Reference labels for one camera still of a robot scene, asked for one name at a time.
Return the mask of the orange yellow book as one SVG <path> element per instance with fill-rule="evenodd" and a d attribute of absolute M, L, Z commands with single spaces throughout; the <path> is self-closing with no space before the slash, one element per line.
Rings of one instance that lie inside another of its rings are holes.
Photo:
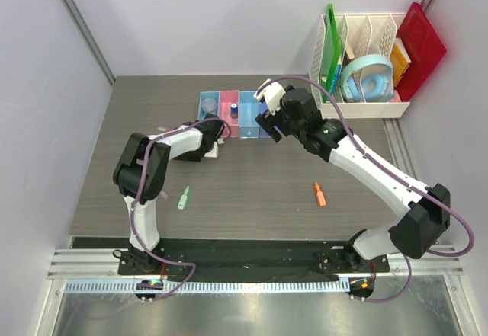
<path fill-rule="evenodd" d="M 393 66 L 393 86 L 396 87 L 412 62 L 403 41 L 399 37 L 396 37 L 393 43 L 390 61 Z"/>

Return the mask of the aluminium rail frame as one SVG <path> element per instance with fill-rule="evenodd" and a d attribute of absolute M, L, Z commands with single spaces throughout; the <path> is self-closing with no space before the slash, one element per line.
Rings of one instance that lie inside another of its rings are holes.
<path fill-rule="evenodd" d="M 56 249 L 48 270 L 50 279 L 88 279 L 119 277 L 119 260 L 111 248 Z M 459 258 L 442 258 L 426 254 L 423 258 L 411 259 L 414 276 L 457 276 L 464 270 Z"/>

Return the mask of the blue cap stamp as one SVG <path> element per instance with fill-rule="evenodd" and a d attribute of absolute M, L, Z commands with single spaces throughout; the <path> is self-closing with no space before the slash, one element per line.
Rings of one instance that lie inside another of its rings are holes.
<path fill-rule="evenodd" d="M 239 116 L 239 105 L 237 103 L 232 103 L 230 105 L 230 116 L 232 119 L 237 119 Z"/>

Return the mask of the green folder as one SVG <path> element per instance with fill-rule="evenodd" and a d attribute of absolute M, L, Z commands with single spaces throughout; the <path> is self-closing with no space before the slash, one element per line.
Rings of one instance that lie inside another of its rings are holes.
<path fill-rule="evenodd" d="M 333 4 L 329 3 L 325 16 L 326 35 L 323 44 L 323 56 L 320 69 L 320 84 L 323 88 L 323 77 L 326 77 L 330 70 L 334 70 L 341 56 L 342 46 L 336 26 L 335 12 Z"/>

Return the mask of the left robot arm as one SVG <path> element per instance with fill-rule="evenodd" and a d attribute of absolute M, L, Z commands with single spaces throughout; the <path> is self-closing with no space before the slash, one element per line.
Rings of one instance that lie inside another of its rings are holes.
<path fill-rule="evenodd" d="M 155 274 L 165 261 L 157 229 L 156 201 L 163 192 L 169 162 L 173 159 L 199 162 L 227 136 L 230 127 L 208 114 L 203 120 L 146 136 L 133 133 L 114 169 L 113 182 L 127 206 L 130 223 L 129 246 L 116 250 L 122 275 Z"/>

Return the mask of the white file organizer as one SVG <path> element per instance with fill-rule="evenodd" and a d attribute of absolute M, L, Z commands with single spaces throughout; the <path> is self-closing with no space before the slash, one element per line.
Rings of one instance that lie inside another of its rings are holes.
<path fill-rule="evenodd" d="M 380 53 L 389 56 L 397 35 L 397 28 L 405 18 L 404 13 L 383 14 L 337 14 L 335 16 L 339 39 L 344 45 L 349 45 L 355 56 Z M 319 16 L 316 22 L 316 40 L 309 70 L 309 78 L 320 80 L 323 45 L 326 35 L 325 16 Z M 395 93 L 389 102 L 345 102 L 340 90 L 335 88 L 333 97 L 346 118 L 384 118 L 398 119 L 409 106 L 409 102 L 400 100 Z"/>

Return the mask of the sky blue drawer box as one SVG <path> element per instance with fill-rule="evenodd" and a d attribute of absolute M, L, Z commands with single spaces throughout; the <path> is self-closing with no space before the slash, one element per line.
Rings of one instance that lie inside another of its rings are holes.
<path fill-rule="evenodd" d="M 259 115 L 259 102 L 255 99 L 254 93 L 254 91 L 241 91 L 239 93 L 238 121 L 241 139 L 259 138 L 260 126 L 255 121 Z"/>

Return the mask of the pink drawer box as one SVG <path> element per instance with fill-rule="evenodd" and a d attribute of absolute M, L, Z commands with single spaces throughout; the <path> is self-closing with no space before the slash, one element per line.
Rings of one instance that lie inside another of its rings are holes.
<path fill-rule="evenodd" d="M 239 117 L 232 119 L 230 116 L 230 105 L 237 103 L 239 105 L 239 91 L 228 90 L 220 92 L 220 117 L 225 120 L 230 128 L 225 129 L 224 134 L 230 133 L 231 138 L 239 137 Z"/>

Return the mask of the clear jar of clips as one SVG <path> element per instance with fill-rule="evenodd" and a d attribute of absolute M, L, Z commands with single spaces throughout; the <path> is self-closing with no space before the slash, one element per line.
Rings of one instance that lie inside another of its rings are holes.
<path fill-rule="evenodd" d="M 201 102 L 201 113 L 203 117 L 208 114 L 217 115 L 218 103 L 213 98 L 206 98 Z"/>

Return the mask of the light blue drawer box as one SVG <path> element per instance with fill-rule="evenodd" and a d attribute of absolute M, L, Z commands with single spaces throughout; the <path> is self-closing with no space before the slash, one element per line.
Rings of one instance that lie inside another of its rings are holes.
<path fill-rule="evenodd" d="M 220 116 L 219 91 L 202 91 L 200 93 L 197 119 L 203 120 L 208 114 Z"/>

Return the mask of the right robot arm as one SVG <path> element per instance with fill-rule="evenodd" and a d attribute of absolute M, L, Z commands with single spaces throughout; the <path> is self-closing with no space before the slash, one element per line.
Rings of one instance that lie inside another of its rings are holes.
<path fill-rule="evenodd" d="M 397 215 L 391 224 L 361 230 L 349 239 L 344 246 L 348 268 L 364 270 L 373 259 L 389 253 L 419 259 L 448 229 L 447 211 L 424 198 L 431 194 L 448 205 L 450 193 L 445 187 L 426 187 L 393 167 L 357 135 L 348 135 L 340 120 L 324 118 L 306 89 L 283 88 L 274 82 L 254 98 L 267 106 L 255 120 L 275 142 L 295 137 L 309 153 L 357 178 Z"/>

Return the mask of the purple drawer box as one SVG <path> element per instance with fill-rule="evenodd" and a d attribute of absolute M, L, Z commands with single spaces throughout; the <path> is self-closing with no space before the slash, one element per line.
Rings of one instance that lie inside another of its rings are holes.
<path fill-rule="evenodd" d="M 258 113 L 263 114 L 264 112 L 266 112 L 267 109 L 268 109 L 268 105 L 265 102 L 260 103 Z M 259 138 L 260 139 L 270 139 L 270 136 L 262 127 L 260 128 L 260 131 L 259 131 Z"/>

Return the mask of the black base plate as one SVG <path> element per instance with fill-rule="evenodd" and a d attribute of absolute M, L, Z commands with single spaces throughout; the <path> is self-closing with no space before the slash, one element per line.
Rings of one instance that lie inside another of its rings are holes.
<path fill-rule="evenodd" d="M 74 249 L 107 249 L 120 275 L 186 276 L 205 283 L 286 283 L 334 281 L 340 274 L 387 273 L 382 255 L 349 261 L 344 241 L 278 241 L 163 238 L 154 253 L 166 264 L 134 250 L 126 238 L 77 237 Z"/>

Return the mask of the teal book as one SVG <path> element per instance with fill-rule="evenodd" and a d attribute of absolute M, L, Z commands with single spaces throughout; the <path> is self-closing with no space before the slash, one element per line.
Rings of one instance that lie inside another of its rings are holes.
<path fill-rule="evenodd" d="M 338 62 L 334 70 L 330 70 L 328 75 L 323 77 L 324 87 L 334 99 L 336 99 L 336 88 L 338 87 L 341 71 L 342 64 Z"/>

